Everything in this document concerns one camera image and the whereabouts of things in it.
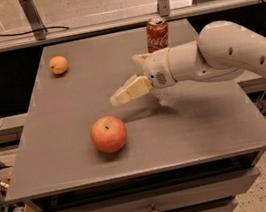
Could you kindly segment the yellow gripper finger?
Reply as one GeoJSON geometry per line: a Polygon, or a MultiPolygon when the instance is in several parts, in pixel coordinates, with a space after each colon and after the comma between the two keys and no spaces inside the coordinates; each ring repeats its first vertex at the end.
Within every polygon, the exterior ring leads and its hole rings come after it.
{"type": "Polygon", "coordinates": [[[150,54],[144,53],[144,54],[138,54],[132,56],[132,61],[135,63],[136,66],[142,69],[142,71],[146,74],[149,73],[150,68],[150,54]]]}
{"type": "Polygon", "coordinates": [[[110,103],[116,107],[124,105],[130,100],[135,100],[143,95],[146,95],[152,88],[152,83],[146,76],[130,77],[124,85],[117,89],[111,96],[110,103]]]}

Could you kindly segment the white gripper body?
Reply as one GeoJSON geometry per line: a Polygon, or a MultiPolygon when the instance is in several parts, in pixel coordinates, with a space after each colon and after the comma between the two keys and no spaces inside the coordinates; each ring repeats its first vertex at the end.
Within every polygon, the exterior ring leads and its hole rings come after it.
{"type": "Polygon", "coordinates": [[[169,70],[168,49],[156,50],[156,52],[144,55],[142,70],[144,76],[149,78],[155,88],[171,87],[176,81],[169,70]]]}

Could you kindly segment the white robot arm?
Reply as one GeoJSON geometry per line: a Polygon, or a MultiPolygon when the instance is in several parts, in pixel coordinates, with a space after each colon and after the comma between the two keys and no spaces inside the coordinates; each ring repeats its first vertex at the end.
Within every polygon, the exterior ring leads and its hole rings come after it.
{"type": "Polygon", "coordinates": [[[203,27],[195,41],[134,55],[142,69],[110,98],[115,106],[146,95],[153,88],[178,82],[219,82],[237,78],[247,70],[266,79],[266,37],[229,21],[214,21],[203,27]]]}

